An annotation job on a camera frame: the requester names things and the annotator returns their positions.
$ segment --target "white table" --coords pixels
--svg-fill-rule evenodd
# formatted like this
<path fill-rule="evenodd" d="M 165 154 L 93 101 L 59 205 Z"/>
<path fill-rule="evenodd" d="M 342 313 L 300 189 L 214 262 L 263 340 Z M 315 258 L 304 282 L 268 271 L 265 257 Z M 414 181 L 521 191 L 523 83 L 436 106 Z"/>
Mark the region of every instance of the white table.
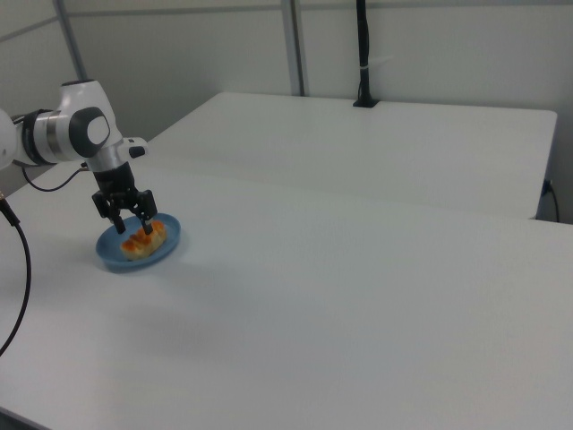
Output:
<path fill-rule="evenodd" d="M 195 175 L 167 152 L 133 170 L 183 240 L 142 271 L 95 255 L 90 174 L 10 197 L 34 284 L 2 407 L 61 430 L 570 428 L 570 226 Z M 3 339 L 23 257 L 0 237 Z"/>
<path fill-rule="evenodd" d="M 195 173 L 522 219 L 553 112 L 223 93 L 154 139 Z"/>

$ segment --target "white wall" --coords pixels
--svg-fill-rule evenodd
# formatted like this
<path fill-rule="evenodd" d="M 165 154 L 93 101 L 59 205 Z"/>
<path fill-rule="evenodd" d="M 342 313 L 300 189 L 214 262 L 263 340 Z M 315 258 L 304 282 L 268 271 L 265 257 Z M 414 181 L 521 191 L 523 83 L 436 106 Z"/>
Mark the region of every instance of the white wall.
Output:
<path fill-rule="evenodd" d="M 291 94 L 280 0 L 67 0 L 87 75 L 150 139 L 218 92 Z"/>
<path fill-rule="evenodd" d="M 382 3 L 394 7 L 368 10 L 371 59 L 391 59 L 372 68 L 372 94 L 394 101 L 556 111 L 548 177 L 555 182 L 561 217 L 573 222 L 573 5 Z M 355 98 L 359 72 L 354 2 L 302 0 L 301 15 L 310 95 Z M 551 198 L 544 198 L 542 216 L 551 219 L 552 212 Z"/>
<path fill-rule="evenodd" d="M 60 84 L 74 79 L 77 75 L 51 0 L 0 1 L 0 108 L 8 115 L 56 108 Z M 32 177 L 43 171 L 34 170 Z M 0 171 L 5 195 L 24 183 L 19 168 Z"/>

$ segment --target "bread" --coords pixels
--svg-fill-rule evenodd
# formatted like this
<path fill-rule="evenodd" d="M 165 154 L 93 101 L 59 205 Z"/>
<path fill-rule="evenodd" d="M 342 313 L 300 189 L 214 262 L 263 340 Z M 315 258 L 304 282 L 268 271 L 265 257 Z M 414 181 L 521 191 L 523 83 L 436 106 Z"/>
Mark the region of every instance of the bread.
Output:
<path fill-rule="evenodd" d="M 153 231 L 148 235 L 140 228 L 120 245 L 125 258 L 130 261 L 147 258 L 163 245 L 167 239 L 165 226 L 161 221 L 152 221 L 151 226 Z"/>

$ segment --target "blue plate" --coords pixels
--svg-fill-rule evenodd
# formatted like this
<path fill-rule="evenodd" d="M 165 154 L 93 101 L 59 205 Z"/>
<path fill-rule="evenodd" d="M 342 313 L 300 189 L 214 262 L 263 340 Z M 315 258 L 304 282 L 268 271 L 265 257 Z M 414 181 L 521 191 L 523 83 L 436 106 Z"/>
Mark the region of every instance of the blue plate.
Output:
<path fill-rule="evenodd" d="M 125 232 L 121 235 L 117 234 L 117 230 L 115 230 L 114 226 L 104 231 L 96 243 L 96 253 L 98 253 L 99 257 L 108 267 L 113 269 L 145 267 L 153 264 L 154 262 L 158 262 L 173 251 L 179 243 L 181 225 L 175 217 L 167 215 L 166 213 L 158 213 L 153 217 L 153 219 L 159 220 L 165 224 L 167 240 L 149 257 L 130 262 L 125 258 L 124 253 L 122 253 L 122 250 L 120 249 L 120 245 L 141 227 L 141 221 L 137 217 L 131 217 L 124 220 Z"/>

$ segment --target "robotic arm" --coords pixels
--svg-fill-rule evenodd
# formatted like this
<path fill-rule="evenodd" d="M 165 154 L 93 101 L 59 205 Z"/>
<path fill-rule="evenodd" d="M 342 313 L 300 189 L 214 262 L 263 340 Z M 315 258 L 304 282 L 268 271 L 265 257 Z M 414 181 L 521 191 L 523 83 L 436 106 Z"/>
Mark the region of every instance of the robotic arm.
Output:
<path fill-rule="evenodd" d="M 65 83 L 61 95 L 57 110 L 38 110 L 13 120 L 0 110 L 0 169 L 12 162 L 36 167 L 84 159 L 98 183 L 99 191 L 92 199 L 99 215 L 123 233 L 120 211 L 127 209 L 149 234 L 157 207 L 151 191 L 135 187 L 128 163 L 147 153 L 147 143 L 119 133 L 99 82 Z"/>

